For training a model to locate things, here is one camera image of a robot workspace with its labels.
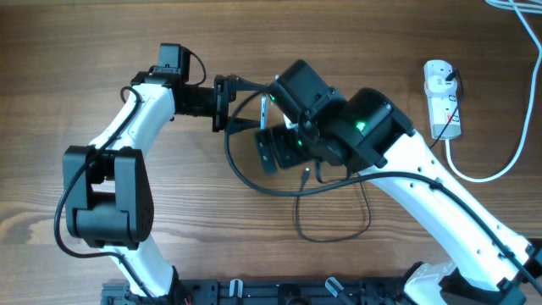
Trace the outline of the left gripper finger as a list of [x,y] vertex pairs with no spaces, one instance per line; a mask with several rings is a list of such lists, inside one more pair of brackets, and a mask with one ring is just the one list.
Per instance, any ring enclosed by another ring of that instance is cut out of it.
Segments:
[[236,76],[232,80],[231,89],[235,92],[268,92],[268,85],[251,82]]
[[229,117],[228,124],[226,125],[226,133],[228,135],[233,135],[244,130],[249,130],[253,128],[259,128],[260,122],[253,119],[243,119],[243,118],[234,118]]

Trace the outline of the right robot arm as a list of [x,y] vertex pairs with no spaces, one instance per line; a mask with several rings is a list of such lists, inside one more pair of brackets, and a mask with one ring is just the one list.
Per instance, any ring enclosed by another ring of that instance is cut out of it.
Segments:
[[267,169],[309,160],[343,166],[394,198],[442,246],[446,263],[420,263],[399,286],[413,304],[523,304],[541,274],[541,249],[492,216],[435,158],[383,93],[343,97],[304,61],[268,88],[294,124],[263,132]]

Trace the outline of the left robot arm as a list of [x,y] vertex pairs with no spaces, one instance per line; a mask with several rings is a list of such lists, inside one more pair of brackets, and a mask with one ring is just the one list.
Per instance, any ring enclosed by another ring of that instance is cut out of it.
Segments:
[[129,281],[125,296],[138,304],[170,304],[178,275],[152,239],[154,202],[145,157],[175,115],[209,117],[215,132],[236,124],[229,104],[237,92],[265,87],[236,75],[219,75],[211,87],[190,83],[196,55],[163,43],[158,62],[120,90],[124,106],[86,146],[64,153],[64,192],[53,221],[58,247],[74,258],[110,257]]

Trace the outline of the teal Galaxy smartphone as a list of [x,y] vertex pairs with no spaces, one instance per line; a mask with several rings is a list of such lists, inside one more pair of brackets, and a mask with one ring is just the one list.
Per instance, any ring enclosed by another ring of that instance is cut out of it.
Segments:
[[265,130],[268,117],[268,96],[262,95],[261,97],[261,114],[260,114],[260,129]]

